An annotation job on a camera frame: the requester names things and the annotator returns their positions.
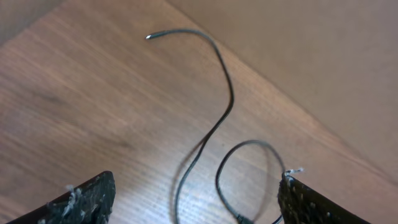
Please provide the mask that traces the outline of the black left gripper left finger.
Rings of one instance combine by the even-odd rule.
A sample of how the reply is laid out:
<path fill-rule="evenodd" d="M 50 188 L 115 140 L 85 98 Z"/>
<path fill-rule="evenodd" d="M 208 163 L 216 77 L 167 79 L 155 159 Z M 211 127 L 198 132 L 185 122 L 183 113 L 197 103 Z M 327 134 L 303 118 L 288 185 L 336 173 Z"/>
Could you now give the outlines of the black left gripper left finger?
<path fill-rule="evenodd" d="M 106 170 L 7 224 L 107 224 L 115 196 L 113 173 Z"/>

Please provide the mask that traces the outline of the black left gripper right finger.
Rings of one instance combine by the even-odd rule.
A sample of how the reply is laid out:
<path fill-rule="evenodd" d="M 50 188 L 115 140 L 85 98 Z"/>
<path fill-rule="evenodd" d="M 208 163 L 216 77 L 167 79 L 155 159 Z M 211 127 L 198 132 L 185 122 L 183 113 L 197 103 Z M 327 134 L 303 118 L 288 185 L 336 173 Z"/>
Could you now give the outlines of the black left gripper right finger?
<path fill-rule="evenodd" d="M 311 189 L 292 174 L 282 173 L 278 204 L 284 223 L 291 224 L 369 224 L 322 194 Z"/>

